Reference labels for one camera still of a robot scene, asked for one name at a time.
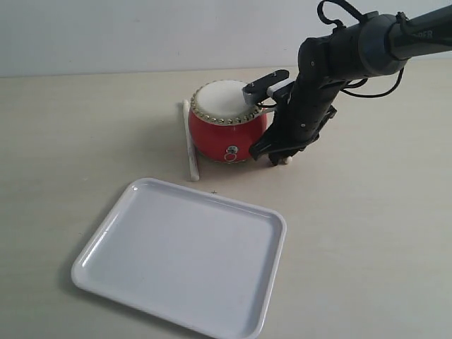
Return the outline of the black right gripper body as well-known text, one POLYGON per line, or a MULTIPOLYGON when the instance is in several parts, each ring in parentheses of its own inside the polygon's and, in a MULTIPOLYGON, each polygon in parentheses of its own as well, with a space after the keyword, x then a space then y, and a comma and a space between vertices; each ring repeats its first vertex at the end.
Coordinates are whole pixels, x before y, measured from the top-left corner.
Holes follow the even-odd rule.
POLYGON ((289 155, 303 151, 319 138, 320 130, 335 113, 336 84, 285 80, 268 89, 277 103, 276 118, 266 132, 264 153, 289 155))

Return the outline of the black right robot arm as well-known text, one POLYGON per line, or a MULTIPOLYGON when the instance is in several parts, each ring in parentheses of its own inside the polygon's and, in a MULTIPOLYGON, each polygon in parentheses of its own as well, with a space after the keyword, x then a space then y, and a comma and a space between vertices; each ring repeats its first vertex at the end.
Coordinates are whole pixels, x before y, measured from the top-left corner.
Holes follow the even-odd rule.
POLYGON ((357 20, 347 27, 339 19, 327 18, 324 4, 318 4, 317 15, 322 23, 333 25, 333 32, 303 41, 297 77, 291 80, 287 70, 277 70, 242 89, 248 105, 262 108, 268 98, 275 102, 269 106, 273 122, 249 147, 255 160, 267 155, 278 165, 317 141, 336 113, 332 103, 338 93, 356 97, 353 90, 370 78, 401 77, 409 59, 451 50, 450 6, 409 19, 403 12, 361 13, 349 2, 337 1, 357 20))

